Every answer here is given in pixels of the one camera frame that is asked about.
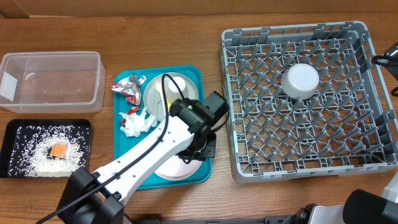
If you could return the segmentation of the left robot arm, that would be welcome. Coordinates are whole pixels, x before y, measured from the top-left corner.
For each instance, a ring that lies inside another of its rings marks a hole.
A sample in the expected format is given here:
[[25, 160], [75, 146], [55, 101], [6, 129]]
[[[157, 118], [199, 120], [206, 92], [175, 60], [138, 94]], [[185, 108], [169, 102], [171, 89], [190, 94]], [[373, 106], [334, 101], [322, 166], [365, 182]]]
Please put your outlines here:
[[133, 193], [173, 156], [204, 161], [215, 156], [215, 125], [229, 105], [218, 92], [203, 101], [175, 100], [149, 135], [115, 161], [93, 173], [77, 169], [68, 179], [57, 207], [64, 223], [122, 223]]

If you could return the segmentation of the large white plate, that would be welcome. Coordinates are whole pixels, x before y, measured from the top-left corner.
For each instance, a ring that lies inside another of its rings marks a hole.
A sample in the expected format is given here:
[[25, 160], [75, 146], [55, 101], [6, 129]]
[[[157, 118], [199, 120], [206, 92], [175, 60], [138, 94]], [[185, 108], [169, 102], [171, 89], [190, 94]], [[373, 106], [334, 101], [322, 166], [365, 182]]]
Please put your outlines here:
[[155, 174], [166, 180], [182, 180], [193, 175], [202, 165], [202, 161], [184, 163], [178, 156], [173, 156], [165, 161]]

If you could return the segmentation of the silver red wrapper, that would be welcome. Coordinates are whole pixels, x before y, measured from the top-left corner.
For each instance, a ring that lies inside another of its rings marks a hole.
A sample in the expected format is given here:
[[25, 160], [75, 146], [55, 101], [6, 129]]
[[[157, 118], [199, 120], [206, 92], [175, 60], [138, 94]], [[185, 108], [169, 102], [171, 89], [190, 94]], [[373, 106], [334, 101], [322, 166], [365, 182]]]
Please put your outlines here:
[[111, 84], [111, 90], [126, 97], [132, 105], [141, 105], [141, 85], [147, 80], [145, 76], [130, 75]]

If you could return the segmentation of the white napkin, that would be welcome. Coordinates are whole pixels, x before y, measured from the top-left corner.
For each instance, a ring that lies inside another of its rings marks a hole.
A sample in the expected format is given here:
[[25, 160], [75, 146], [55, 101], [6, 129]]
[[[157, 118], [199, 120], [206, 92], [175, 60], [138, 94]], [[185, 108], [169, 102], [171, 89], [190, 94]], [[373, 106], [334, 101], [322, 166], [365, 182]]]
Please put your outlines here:
[[142, 132], [148, 132], [148, 130], [155, 123], [157, 124], [157, 117], [150, 114], [147, 116], [147, 108], [144, 108], [140, 114], [133, 113], [128, 115], [127, 113], [119, 113], [119, 115], [126, 119], [124, 126], [120, 127], [120, 130], [127, 137], [139, 137]]

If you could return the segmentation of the orange food cube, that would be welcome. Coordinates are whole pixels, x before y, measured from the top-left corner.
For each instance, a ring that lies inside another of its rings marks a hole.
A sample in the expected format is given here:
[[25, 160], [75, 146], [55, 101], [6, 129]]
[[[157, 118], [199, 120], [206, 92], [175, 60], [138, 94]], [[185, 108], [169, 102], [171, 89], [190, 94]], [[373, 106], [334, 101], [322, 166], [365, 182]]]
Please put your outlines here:
[[66, 156], [67, 149], [68, 146], [65, 144], [55, 143], [50, 151], [50, 155], [63, 159]]

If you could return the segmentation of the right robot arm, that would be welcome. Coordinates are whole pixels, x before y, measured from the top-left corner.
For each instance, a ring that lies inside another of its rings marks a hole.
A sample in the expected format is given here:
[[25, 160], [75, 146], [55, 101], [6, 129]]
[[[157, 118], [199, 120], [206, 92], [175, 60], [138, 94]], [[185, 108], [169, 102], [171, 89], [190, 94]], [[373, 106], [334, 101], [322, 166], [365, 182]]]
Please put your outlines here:
[[[397, 51], [397, 43], [382, 55], [374, 55], [373, 44], [370, 40], [367, 40], [367, 44], [369, 51], [372, 52], [372, 57], [368, 58], [371, 63], [387, 67], [397, 79], [397, 68], [393, 68], [392, 71], [389, 68], [397, 67], [397, 53], [392, 51], [393, 49]], [[387, 63], [378, 62], [380, 59], [386, 60]], [[387, 140], [392, 140], [392, 133], [386, 126], [387, 118], [389, 118], [387, 115], [380, 115], [375, 119], [375, 124], [379, 127], [377, 133], [380, 135], [380, 141], [386, 134], [389, 136]], [[264, 217], [263, 220], [185, 220], [180, 223], [397, 223], [397, 173], [384, 188], [381, 197], [357, 189], [350, 194], [345, 204], [329, 207], [308, 204], [291, 216]]]

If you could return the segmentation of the small grey bowl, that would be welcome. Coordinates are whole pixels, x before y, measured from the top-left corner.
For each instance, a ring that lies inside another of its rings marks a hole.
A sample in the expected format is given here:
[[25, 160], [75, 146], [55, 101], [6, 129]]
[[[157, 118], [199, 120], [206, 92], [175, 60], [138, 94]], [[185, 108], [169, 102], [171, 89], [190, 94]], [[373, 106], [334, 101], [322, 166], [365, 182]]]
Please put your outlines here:
[[283, 73], [280, 84], [289, 97], [306, 100], [315, 94], [319, 79], [318, 72], [311, 65], [299, 63]]

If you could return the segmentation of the small red wrapper piece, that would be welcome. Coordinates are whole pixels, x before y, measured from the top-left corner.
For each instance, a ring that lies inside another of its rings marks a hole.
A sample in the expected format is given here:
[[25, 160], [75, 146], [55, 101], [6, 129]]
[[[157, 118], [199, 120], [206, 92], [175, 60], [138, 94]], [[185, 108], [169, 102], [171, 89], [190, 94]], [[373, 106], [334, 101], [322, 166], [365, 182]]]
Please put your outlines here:
[[[131, 114], [136, 113], [136, 112], [138, 112], [138, 111], [139, 111], [139, 107], [138, 107], [138, 106], [132, 106], [132, 107], [129, 109], [129, 111], [127, 112], [127, 114], [128, 114], [128, 115], [131, 115]], [[121, 126], [124, 126], [125, 123], [126, 123], [126, 119], [123, 118], [122, 121], [120, 122], [120, 125], [121, 125]]]

